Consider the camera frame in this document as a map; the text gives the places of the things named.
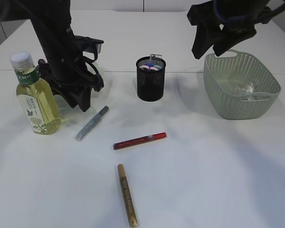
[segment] red marker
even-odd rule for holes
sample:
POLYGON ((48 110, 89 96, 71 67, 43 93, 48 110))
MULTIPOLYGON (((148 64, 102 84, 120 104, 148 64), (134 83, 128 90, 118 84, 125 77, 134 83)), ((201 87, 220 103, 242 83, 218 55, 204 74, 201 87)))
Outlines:
POLYGON ((152 142, 155 140, 163 139, 166 137, 167 137, 166 133, 153 134, 153 135, 149 135, 149 136, 145 136, 145 137, 141 137, 141 138, 137 138, 137 139, 131 139, 128 141, 115 143, 113 145, 113 147, 114 147, 114 150, 119 150, 119 149, 123 149, 126 147, 135 146, 135 145, 139 145, 139 144, 148 143, 148 142, 152 142))

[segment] basket handle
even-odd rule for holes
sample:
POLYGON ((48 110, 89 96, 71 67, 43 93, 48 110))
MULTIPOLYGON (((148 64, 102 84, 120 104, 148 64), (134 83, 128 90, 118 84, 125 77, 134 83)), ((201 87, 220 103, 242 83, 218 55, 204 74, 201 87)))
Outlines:
MULTIPOLYGON (((232 56, 232 57, 236 57, 238 54, 241 54, 241 52, 240 51, 236 51, 236 50, 233 50, 233 49, 229 49, 228 51, 226 51, 225 53, 227 53, 227 52, 234 52, 234 53, 236 53, 236 55, 235 56, 232 56)), ((230 57, 220 57, 220 56, 216 56, 216 55, 214 55, 216 58, 230 58, 230 57)))
POLYGON ((276 96, 276 94, 270 94, 270 93, 264 93, 264 92, 255 92, 255 93, 252 93, 252 94, 249 94, 249 95, 241 96, 240 99, 242 101, 249 101, 249 100, 246 100, 244 98, 248 98, 248 97, 251 97, 251 96, 267 96, 268 98, 266 98, 266 99, 254 100, 254 101, 266 101, 269 98, 276 96))

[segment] gold marker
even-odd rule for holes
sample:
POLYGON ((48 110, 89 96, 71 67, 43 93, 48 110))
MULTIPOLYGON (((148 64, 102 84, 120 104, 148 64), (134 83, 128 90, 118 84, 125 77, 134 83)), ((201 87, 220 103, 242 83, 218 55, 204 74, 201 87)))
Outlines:
POLYGON ((136 218, 134 205, 133 205, 132 198, 131 198, 128 180, 127 180, 127 177, 124 171, 124 165, 122 164, 118 165, 118 174, 119 174, 120 186, 122 188, 122 193, 123 193, 125 210, 127 212, 127 216, 129 220, 129 225, 131 228, 138 227, 138 221, 136 218))

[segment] green plastic basket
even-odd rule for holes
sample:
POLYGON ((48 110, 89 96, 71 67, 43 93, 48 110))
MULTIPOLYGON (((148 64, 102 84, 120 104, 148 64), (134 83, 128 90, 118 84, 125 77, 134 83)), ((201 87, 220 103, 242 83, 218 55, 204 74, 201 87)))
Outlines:
POLYGON ((204 84, 218 114, 230 120, 259 118, 268 111, 281 92, 281 86, 269 70, 253 55, 235 52, 234 57, 205 58, 204 84), (259 82, 252 95, 234 95, 235 85, 259 82))

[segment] white bottle cap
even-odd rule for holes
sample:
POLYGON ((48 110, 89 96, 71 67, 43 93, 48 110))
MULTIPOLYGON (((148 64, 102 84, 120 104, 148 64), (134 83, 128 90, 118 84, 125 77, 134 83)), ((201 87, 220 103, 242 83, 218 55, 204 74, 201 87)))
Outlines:
POLYGON ((28 52, 19 52, 10 57, 11 65, 16 70, 27 70, 34 66, 32 56, 28 52))

